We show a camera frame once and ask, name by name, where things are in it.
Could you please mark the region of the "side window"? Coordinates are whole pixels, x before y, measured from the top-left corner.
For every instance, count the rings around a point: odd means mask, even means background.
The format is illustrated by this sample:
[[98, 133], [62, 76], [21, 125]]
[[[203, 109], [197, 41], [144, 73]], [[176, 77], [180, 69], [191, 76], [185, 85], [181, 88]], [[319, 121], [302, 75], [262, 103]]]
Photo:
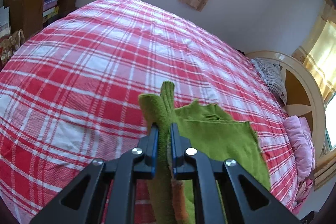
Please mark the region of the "side window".
[[335, 148], [336, 144], [336, 98], [335, 94], [329, 100], [326, 106], [326, 134], [325, 142], [323, 145], [324, 153], [328, 153]]

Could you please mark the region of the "pink quilt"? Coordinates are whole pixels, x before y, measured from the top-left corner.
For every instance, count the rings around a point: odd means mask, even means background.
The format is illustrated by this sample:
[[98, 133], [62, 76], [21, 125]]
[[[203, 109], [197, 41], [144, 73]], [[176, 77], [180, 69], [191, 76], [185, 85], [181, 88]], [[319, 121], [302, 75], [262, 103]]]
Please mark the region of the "pink quilt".
[[294, 152], [298, 182], [303, 182], [315, 169], [315, 149], [311, 131], [305, 117], [289, 116], [284, 128]]

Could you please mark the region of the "yellow side curtain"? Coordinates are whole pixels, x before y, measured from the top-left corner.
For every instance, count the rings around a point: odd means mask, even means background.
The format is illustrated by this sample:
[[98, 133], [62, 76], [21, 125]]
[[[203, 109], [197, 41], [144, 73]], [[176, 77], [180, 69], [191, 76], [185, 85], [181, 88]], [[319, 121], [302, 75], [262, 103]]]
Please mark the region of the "yellow side curtain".
[[323, 0], [317, 19], [292, 54], [315, 79], [327, 105], [335, 95], [335, 5]]

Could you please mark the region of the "striped pillow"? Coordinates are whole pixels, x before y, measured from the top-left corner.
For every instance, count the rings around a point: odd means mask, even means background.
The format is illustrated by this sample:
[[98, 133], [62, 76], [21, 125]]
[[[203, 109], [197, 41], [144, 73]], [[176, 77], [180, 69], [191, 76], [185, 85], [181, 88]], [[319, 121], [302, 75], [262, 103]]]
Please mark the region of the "striped pillow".
[[268, 89], [283, 105], [286, 105], [288, 94], [284, 80], [282, 79], [280, 64], [264, 58], [251, 59], [251, 62], [266, 83]]

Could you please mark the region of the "green orange knitted sweater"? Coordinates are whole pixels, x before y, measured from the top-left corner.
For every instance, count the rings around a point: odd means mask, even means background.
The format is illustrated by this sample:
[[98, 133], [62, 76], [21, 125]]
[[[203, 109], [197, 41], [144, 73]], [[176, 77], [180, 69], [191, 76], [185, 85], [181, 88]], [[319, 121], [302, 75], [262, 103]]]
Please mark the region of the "green orange knitted sweater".
[[193, 183], [177, 181], [172, 175], [172, 123], [177, 124], [181, 136], [190, 139], [192, 147], [214, 160], [237, 160], [262, 186], [270, 189], [269, 170], [257, 133], [249, 122], [235, 121], [219, 105], [201, 105], [198, 100], [176, 108], [174, 84], [170, 81], [162, 84], [158, 95], [141, 94], [138, 103], [147, 126], [156, 124], [159, 129], [157, 171], [155, 178], [147, 182], [157, 223], [195, 223]]

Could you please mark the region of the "cream wooden headboard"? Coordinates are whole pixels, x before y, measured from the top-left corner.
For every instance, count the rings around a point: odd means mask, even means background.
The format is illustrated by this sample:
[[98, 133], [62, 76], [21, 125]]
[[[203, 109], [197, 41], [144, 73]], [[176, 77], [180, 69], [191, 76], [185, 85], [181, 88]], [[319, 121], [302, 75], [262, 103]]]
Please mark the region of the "cream wooden headboard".
[[308, 70], [295, 58], [274, 51], [257, 51], [247, 57], [276, 61], [288, 94], [285, 111], [289, 116], [305, 117], [311, 130], [315, 158], [321, 156], [326, 131], [325, 104], [317, 83]]

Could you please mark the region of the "red white plaid bedsheet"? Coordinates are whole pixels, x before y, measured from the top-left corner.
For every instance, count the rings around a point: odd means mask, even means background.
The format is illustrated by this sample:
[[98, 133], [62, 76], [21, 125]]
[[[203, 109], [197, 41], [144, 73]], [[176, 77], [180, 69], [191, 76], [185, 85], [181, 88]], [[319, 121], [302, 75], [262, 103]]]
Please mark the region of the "red white plaid bedsheet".
[[1, 198], [29, 223], [92, 159], [146, 134], [142, 93], [216, 103], [257, 132], [271, 193], [295, 206], [286, 112], [253, 63], [197, 25], [139, 0], [98, 0], [26, 41], [1, 70]]

